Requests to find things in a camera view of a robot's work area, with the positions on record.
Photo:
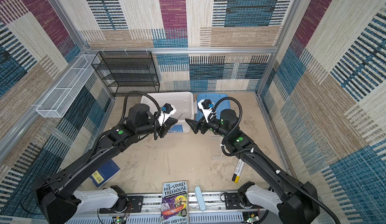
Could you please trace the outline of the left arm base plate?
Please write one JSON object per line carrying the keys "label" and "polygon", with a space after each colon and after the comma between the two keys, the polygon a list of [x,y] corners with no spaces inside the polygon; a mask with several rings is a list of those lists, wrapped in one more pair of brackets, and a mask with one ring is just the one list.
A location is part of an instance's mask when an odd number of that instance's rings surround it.
{"label": "left arm base plate", "polygon": [[140,213],[142,211],[144,196],[134,195],[127,197],[127,208],[124,214],[128,215],[131,213]]}

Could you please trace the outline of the white plastic storage bin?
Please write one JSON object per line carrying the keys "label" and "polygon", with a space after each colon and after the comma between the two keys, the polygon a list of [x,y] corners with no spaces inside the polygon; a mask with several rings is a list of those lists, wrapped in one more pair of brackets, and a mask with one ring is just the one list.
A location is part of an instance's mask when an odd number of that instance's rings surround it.
{"label": "white plastic storage bin", "polygon": [[161,92],[149,93],[149,95],[158,102],[160,107],[166,103],[175,106],[177,111],[171,118],[177,119],[183,113],[180,120],[169,130],[169,134],[187,134],[191,131],[190,126],[185,121],[185,119],[192,120],[195,116],[195,101],[191,92]]}

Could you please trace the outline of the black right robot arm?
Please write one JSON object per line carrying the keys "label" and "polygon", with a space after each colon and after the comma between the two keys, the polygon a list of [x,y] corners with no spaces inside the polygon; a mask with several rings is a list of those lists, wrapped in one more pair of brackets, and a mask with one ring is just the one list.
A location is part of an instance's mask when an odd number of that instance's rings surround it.
{"label": "black right robot arm", "polygon": [[302,183],[289,175],[267,157],[242,130],[239,124],[242,113],[232,109],[221,112],[220,118],[199,121],[186,119],[196,134],[212,131],[223,136],[221,148],[226,156],[235,156],[254,169],[278,195],[280,202],[273,209],[284,224],[310,224],[324,210],[335,223],[340,223],[337,215],[318,199],[317,190],[310,182]]}

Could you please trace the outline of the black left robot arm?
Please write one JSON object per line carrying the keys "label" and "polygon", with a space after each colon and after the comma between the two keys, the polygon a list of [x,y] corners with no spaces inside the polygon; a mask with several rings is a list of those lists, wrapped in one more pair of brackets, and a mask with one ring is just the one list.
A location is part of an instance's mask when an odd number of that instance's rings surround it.
{"label": "black left robot arm", "polygon": [[101,166],[124,152],[142,136],[155,134],[163,138],[178,122],[172,118],[176,108],[166,103],[152,114],[146,104],[136,104],[127,117],[97,137],[94,146],[76,161],[48,178],[33,183],[37,206],[50,224],[64,224],[74,215],[96,209],[126,212],[126,193],[118,186],[97,191],[78,191],[77,188]]}

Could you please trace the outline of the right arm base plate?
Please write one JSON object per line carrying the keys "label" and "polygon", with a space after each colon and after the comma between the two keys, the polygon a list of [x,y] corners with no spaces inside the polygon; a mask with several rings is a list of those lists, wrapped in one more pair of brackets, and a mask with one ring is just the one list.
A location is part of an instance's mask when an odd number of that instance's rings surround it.
{"label": "right arm base plate", "polygon": [[225,203],[227,210],[250,209],[252,207],[246,195],[240,192],[224,192],[221,194],[220,200]]}

